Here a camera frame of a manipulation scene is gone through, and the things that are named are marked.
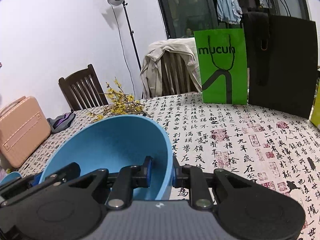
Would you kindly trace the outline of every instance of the black logo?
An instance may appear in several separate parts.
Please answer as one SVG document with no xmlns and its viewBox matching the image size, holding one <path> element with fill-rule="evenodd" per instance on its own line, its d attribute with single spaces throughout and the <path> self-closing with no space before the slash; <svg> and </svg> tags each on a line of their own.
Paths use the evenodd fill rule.
<svg viewBox="0 0 320 240">
<path fill-rule="evenodd" d="M 221 53 L 233 53 L 235 54 L 236 53 L 236 48 L 235 47 L 231 47 L 231 46 L 226 46 L 226 47 L 209 47 L 209 48 L 199 48 L 198 49 L 198 53 L 199 55 L 201 54 L 215 54 L 215 53 L 218 53 L 218 54 L 221 54 Z"/>
</svg>

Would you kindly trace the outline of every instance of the calligraphy tablecloth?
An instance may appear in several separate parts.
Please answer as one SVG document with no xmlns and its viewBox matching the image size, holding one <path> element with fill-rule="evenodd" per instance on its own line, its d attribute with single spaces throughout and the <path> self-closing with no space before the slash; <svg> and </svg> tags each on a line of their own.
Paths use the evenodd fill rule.
<svg viewBox="0 0 320 240">
<path fill-rule="evenodd" d="M 259 106 L 204 104 L 198 93 L 142 102 L 181 165 L 223 168 L 294 198 L 306 212 L 299 239 L 320 239 L 320 132 L 308 120 Z M 87 113 L 77 111 L 71 127 L 44 141 L 19 172 L 40 172 L 66 139 L 92 122 Z M 173 188 L 170 199 L 182 198 L 188 190 Z"/>
</svg>

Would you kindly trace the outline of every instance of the gray pouch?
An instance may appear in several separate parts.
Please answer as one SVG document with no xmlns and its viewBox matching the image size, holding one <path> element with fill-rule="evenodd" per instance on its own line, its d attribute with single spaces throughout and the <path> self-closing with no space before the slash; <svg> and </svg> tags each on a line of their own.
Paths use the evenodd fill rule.
<svg viewBox="0 0 320 240">
<path fill-rule="evenodd" d="M 47 121 L 51 127 L 51 133 L 58 133 L 61 132 L 68 127 L 70 127 L 71 122 L 76 117 L 76 114 L 71 113 L 59 115 L 56 119 L 47 118 Z"/>
</svg>

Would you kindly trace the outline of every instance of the bowl rim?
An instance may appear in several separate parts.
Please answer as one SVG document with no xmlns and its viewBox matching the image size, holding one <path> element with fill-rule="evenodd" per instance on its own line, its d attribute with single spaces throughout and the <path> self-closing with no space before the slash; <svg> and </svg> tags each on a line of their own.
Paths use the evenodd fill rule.
<svg viewBox="0 0 320 240">
<path fill-rule="evenodd" d="M 165 171 L 165 175 L 164 175 L 164 179 L 162 182 L 162 185 L 158 191 L 158 194 L 155 198 L 155 200 L 160 200 L 163 198 L 164 193 L 166 192 L 166 188 L 168 186 L 170 186 L 170 182 L 171 182 L 171 177 L 172 177 L 172 167 L 173 167 L 173 157 L 172 157 L 172 146 L 171 146 L 171 141 L 169 139 L 169 136 L 167 135 L 166 131 L 153 119 L 149 118 L 149 117 L 145 117 L 145 116 L 141 116 L 141 115 L 133 115 L 133 114 L 124 114 L 124 115 L 116 115 L 116 116 L 111 116 L 111 117 L 107 117 L 104 118 L 102 120 L 99 120 L 97 122 L 91 123 L 88 126 L 84 127 L 83 129 L 79 130 L 78 132 L 76 132 L 74 135 L 72 135 L 70 138 L 68 138 L 63 144 L 61 144 L 56 150 L 55 152 L 51 155 L 50 159 L 47 161 L 45 168 L 41 174 L 40 177 L 40 182 L 42 183 L 44 180 L 44 174 L 47 170 L 48 165 L 50 164 L 50 162 L 52 161 L 52 159 L 55 157 L 55 155 L 57 154 L 57 152 L 60 150 L 61 147 L 63 147 L 69 140 L 71 140 L 74 136 L 76 136 L 78 133 L 81 133 L 82 131 L 84 131 L 85 129 L 99 123 L 99 122 L 104 122 L 108 119 L 112 119 L 112 118 L 141 118 L 141 119 L 145 119 L 151 123 L 153 123 L 162 133 L 162 135 L 164 136 L 164 140 L 166 142 L 166 147 L 167 147 L 167 167 L 166 167 L 166 171 Z"/>
</svg>

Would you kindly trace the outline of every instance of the suitcase strap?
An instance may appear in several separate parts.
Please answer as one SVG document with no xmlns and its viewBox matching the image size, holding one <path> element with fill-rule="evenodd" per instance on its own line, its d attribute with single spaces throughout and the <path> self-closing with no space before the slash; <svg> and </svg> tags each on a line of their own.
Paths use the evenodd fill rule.
<svg viewBox="0 0 320 240">
<path fill-rule="evenodd" d="M 2 109 L 2 111 L 0 112 L 0 117 L 2 117 L 6 112 L 8 112 L 10 109 L 12 109 L 13 107 L 15 107 L 18 103 L 20 103 L 23 99 L 25 99 L 26 96 L 23 96 L 15 101 L 13 101 L 12 103 L 8 104 L 4 109 Z"/>
</svg>

